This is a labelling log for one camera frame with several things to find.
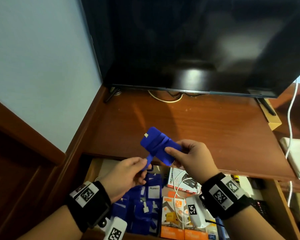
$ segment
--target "person's left arm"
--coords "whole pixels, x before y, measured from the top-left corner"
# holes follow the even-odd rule
[[[128,158],[119,162],[105,177],[100,179],[111,203],[119,200],[132,187],[146,183],[144,178],[147,171],[140,173],[146,164],[146,159]],[[68,207],[64,205],[18,240],[79,240],[82,234]]]

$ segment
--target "person's right hand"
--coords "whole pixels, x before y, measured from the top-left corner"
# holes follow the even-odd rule
[[[172,147],[166,147],[166,153],[176,158],[174,165],[184,167],[190,177],[198,183],[203,184],[211,177],[220,173],[207,146],[202,142],[194,140],[177,141],[188,153],[183,153]]]

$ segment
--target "black tv screen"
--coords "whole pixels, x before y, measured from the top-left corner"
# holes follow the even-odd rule
[[[109,87],[278,97],[300,75],[300,0],[81,0]]]

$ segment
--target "black wristband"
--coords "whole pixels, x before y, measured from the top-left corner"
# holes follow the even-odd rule
[[[200,200],[211,215],[226,220],[251,205],[244,190],[230,177],[219,173],[201,188]]]
[[[93,228],[108,213],[111,201],[103,185],[96,181],[85,182],[73,191],[66,204],[81,232]]]

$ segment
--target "open drawer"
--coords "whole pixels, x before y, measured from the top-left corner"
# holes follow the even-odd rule
[[[97,177],[104,176],[117,161],[110,159],[94,158],[91,161],[87,175],[84,181],[93,182]],[[270,210],[270,215],[273,218],[275,229],[286,240],[300,240],[300,232],[297,228],[296,222],[292,216],[290,209],[288,208],[284,194],[280,188],[278,181],[272,179],[265,179],[266,189],[261,190],[263,200],[267,202]],[[88,230],[82,237],[82,239],[100,239],[104,238],[104,233],[100,230]],[[123,239],[144,239],[155,240],[165,239],[154,236],[144,236],[131,233],[125,233]]]

